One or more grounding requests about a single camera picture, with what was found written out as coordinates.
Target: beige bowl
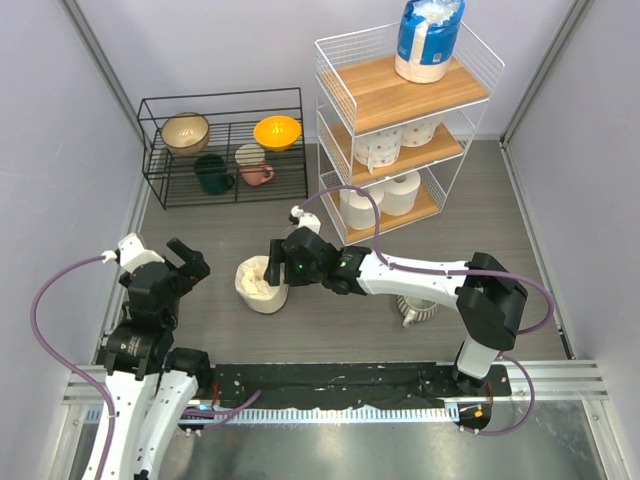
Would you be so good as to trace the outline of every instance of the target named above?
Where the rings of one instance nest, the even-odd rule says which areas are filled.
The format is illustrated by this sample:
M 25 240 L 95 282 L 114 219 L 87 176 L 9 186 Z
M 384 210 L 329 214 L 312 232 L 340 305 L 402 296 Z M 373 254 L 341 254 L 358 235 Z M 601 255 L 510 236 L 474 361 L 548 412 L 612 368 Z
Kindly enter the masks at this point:
M 209 143 L 209 122 L 197 113 L 179 113 L 165 122 L 161 134 L 171 153 L 196 155 Z

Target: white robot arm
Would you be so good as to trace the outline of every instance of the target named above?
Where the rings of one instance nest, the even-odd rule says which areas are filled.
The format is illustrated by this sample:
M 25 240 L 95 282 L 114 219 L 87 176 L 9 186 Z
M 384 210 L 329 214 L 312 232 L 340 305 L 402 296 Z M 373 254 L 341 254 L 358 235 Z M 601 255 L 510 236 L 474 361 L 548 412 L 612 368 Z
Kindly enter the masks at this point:
M 320 222 L 313 214 L 294 207 L 290 220 L 296 230 L 284 240 L 271 241 L 265 272 L 270 285 L 279 284 L 284 265 L 284 281 L 291 287 L 321 283 L 339 295 L 403 295 L 457 310 L 468 331 L 454 369 L 454 379 L 463 391 L 483 386 L 500 351 L 513 349 L 527 300 L 520 283 L 491 276 L 421 272 L 506 271 L 492 256 L 476 253 L 471 261 L 435 263 L 383 254 L 383 262 L 369 248 L 336 249 L 325 242 L 318 235 Z

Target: white wire shelf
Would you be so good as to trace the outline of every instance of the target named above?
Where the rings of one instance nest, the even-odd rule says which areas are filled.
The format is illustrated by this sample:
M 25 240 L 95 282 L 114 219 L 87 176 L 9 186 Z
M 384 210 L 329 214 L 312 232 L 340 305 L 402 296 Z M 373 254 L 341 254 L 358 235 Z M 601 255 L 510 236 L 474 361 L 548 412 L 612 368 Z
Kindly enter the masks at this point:
M 462 23 L 445 77 L 432 84 L 408 82 L 395 72 L 398 29 L 394 23 L 316 42 L 318 140 L 329 159 L 326 166 L 318 159 L 320 188 L 369 187 L 412 171 L 420 175 L 413 209 L 401 216 L 382 214 L 381 233 L 442 211 L 504 69 L 502 60 Z M 426 119 L 435 115 L 440 123 L 434 131 Z M 433 132 L 433 137 L 423 145 L 421 133 L 395 135 L 398 128 L 418 132 L 429 124 L 426 135 Z M 377 137 L 365 138 L 372 134 Z M 416 140 L 415 147 L 399 146 Z M 397 156 L 394 148 L 399 148 Z M 459 162 L 453 176 L 442 179 L 445 189 L 434 175 L 442 170 L 431 167 L 452 159 Z M 349 209 L 340 209 L 338 192 L 322 200 L 345 245 L 373 236 L 373 227 L 349 227 Z
M 445 191 L 433 176 L 429 167 L 421 168 L 418 170 L 418 173 L 420 174 L 421 185 L 416 196 L 414 207 L 407 214 L 400 216 L 382 213 L 380 216 L 381 234 L 440 213 L 447 198 Z M 320 175 L 319 183 L 321 189 L 341 184 L 335 170 Z M 323 195 L 322 201 L 340 239 L 345 245 L 351 245 L 373 237 L 373 227 L 364 230 L 347 227 L 349 224 L 348 213 L 344 216 L 340 213 L 340 194 L 338 192 Z
M 318 82 L 352 135 L 486 102 L 504 69 L 462 23 L 447 75 L 432 84 L 407 82 L 395 73 L 398 28 L 394 23 L 316 41 Z M 390 92 L 397 101 L 386 101 Z
M 436 128 L 429 143 L 420 147 L 401 147 L 394 163 L 373 168 L 372 171 L 351 155 L 353 137 L 329 104 L 318 108 L 318 140 L 343 185 L 369 186 L 426 165 L 436 165 L 464 155 L 475 132 L 473 123 L 463 110 L 454 110 L 438 118 L 442 123 Z

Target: green mug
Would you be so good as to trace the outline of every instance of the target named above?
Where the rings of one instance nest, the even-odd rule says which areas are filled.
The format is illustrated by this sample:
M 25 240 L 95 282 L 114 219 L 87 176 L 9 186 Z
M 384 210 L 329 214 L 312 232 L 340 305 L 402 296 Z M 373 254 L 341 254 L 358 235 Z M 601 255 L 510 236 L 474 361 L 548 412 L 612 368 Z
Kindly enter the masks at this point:
M 210 195 L 222 195 L 236 183 L 233 176 L 227 174 L 227 166 L 220 155 L 199 157 L 193 164 L 193 171 L 202 188 Z

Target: paper towel roll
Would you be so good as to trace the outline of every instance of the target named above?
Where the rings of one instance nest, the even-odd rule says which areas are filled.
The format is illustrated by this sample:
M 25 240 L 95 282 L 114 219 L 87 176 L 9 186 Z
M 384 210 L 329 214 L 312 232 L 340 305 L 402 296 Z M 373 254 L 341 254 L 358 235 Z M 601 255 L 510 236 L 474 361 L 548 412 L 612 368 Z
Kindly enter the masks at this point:
M 380 210 L 389 215 L 408 213 L 415 204 L 420 183 L 418 172 L 410 172 L 384 182 L 384 198 L 380 202 Z
M 451 58 L 437 65 L 421 65 L 420 59 L 424 50 L 424 42 L 427 39 L 426 28 L 416 28 L 411 47 L 411 57 L 405 61 L 396 54 L 396 73 L 405 80 L 414 83 L 434 83 L 441 80 L 449 70 Z
M 377 205 L 384 198 L 384 187 L 382 184 L 372 185 L 365 188 Z M 340 216 L 347 226 L 356 230 L 371 228 L 376 223 L 373 213 L 373 206 L 369 199 L 353 190 L 340 190 Z
M 442 122 L 442 115 L 432 115 L 407 123 L 402 131 L 402 146 L 420 147 L 429 143 L 433 140 L 433 135 L 440 122 Z
M 400 142 L 404 126 L 396 126 L 357 137 L 355 157 L 373 173 L 374 168 L 388 167 L 400 155 Z

